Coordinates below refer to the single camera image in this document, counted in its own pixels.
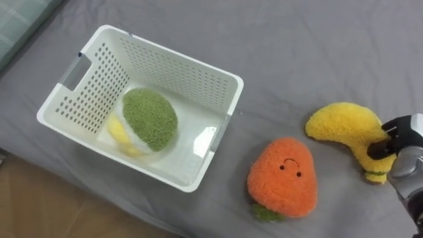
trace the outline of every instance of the plush carrot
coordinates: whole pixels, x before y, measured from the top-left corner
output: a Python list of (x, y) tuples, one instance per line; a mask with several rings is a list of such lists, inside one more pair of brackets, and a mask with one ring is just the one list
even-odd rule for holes
[(251, 167), (247, 178), (249, 194), (258, 204), (258, 219), (301, 218), (317, 203), (317, 180), (313, 157), (308, 148), (294, 138), (273, 141)]

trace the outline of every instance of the plush toy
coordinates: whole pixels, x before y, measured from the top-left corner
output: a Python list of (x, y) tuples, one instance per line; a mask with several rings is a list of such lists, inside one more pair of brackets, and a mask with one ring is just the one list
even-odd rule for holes
[(305, 125), (308, 136), (317, 140), (340, 142), (351, 148), (365, 170), (365, 178), (383, 184), (395, 155), (373, 160), (367, 155), (371, 143), (388, 139), (378, 117), (368, 108), (349, 102), (337, 102), (318, 110)]
[(308, 148), (294, 138), (273, 141), (252, 165), (247, 178), (252, 210), (262, 221), (301, 218), (317, 203), (317, 180)]
[(120, 149), (132, 157), (161, 151), (177, 127), (178, 118), (170, 102), (149, 89), (128, 91), (107, 123)]

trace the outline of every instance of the wooden floor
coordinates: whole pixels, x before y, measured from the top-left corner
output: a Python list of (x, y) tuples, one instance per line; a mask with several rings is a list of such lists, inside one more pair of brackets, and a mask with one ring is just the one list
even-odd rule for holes
[(0, 169), (0, 238), (175, 238), (22, 159)]

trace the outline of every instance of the gray fabric surface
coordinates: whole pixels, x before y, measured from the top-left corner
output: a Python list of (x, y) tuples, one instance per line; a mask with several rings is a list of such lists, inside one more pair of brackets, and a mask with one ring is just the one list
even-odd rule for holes
[[(361, 178), (341, 145), (306, 138), (316, 109), (352, 101), (382, 120), (423, 112), (420, 0), (73, 0), (0, 80), (0, 147), (187, 237), (411, 237), (388, 185)], [(36, 112), (102, 24), (240, 75), (245, 88), (199, 189), (184, 194), (41, 126)], [(259, 223), (245, 179), (263, 147), (295, 136), (315, 156), (317, 209)]]
[(63, 0), (0, 0), (0, 70)]

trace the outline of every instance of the white plastic basket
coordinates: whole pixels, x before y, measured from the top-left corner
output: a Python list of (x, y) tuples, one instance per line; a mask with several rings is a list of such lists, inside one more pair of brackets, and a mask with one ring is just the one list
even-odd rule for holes
[[(148, 87), (167, 98), (178, 135), (164, 151), (134, 159), (104, 126), (120, 97)], [(198, 188), (243, 89), (231, 73), (113, 26), (84, 46), (37, 113), (43, 125), (182, 191)]]

